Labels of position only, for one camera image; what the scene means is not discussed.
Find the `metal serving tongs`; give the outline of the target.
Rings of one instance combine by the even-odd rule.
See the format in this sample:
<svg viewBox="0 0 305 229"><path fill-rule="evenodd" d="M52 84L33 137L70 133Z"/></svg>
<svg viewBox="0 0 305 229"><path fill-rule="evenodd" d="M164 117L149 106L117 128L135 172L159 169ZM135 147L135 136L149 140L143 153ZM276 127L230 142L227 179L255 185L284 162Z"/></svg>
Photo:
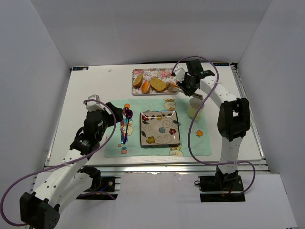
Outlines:
<svg viewBox="0 0 305 229"><path fill-rule="evenodd" d="M197 98L199 100L203 100L203 96L201 94L197 94L197 93L187 94L181 88L178 89L178 93L183 93L184 95L186 95L188 97L194 97L194 98Z"/></svg>

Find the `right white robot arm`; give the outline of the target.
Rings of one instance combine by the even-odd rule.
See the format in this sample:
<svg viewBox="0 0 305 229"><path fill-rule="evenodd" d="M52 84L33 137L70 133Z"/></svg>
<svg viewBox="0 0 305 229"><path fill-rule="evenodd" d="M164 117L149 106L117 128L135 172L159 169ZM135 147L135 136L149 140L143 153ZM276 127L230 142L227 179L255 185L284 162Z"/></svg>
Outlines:
<svg viewBox="0 0 305 229"><path fill-rule="evenodd" d="M186 96L193 96L196 90L207 94L219 108L217 129L222 137L216 179L220 183L233 181L238 177L238 155L240 144L250 129L250 107L246 98L238 98L220 83L218 70L204 70L200 60L187 62L187 70L175 66L172 75Z"/></svg>

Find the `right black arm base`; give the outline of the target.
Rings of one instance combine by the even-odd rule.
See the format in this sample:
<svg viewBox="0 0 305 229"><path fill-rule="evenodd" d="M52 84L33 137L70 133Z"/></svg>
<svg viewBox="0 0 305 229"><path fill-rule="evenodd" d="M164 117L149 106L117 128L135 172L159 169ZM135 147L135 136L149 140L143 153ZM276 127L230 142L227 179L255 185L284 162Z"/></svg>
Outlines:
<svg viewBox="0 0 305 229"><path fill-rule="evenodd" d="M241 192L244 190L241 176L237 170L230 174L222 174L220 170L217 170L214 176L200 176L194 184L203 192Z"/></svg>

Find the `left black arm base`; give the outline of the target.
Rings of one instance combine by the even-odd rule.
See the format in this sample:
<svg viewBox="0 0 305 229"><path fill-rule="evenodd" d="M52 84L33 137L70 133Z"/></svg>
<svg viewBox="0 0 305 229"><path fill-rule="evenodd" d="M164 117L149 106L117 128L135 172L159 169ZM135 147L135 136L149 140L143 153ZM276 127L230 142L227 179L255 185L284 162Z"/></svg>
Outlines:
<svg viewBox="0 0 305 229"><path fill-rule="evenodd" d="M85 166L79 170L91 179L91 186L85 192L106 191L114 192L116 185L120 184L120 177L102 176L101 171L92 166Z"/></svg>

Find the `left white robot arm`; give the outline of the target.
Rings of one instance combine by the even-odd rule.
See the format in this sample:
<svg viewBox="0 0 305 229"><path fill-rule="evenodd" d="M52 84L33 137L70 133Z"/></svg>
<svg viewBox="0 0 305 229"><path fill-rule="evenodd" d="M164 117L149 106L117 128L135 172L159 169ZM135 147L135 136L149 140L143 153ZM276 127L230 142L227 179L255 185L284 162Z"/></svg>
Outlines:
<svg viewBox="0 0 305 229"><path fill-rule="evenodd" d="M61 166L32 193L20 198L21 221L34 229L53 229L60 213L82 192L97 193L101 185L101 172L88 166L92 153L98 151L108 127L123 120L123 110L112 103L105 107L96 100L87 100L86 119L77 131L74 141L64 156Z"/></svg>

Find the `round orange bun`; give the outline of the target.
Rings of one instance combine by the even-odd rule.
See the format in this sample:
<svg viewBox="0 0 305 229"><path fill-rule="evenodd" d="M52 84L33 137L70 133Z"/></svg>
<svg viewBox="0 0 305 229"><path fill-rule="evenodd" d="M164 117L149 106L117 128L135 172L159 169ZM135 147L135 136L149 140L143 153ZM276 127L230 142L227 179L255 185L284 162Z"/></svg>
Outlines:
<svg viewBox="0 0 305 229"><path fill-rule="evenodd" d="M175 83L167 83L167 90L171 93L178 92L179 87Z"/></svg>

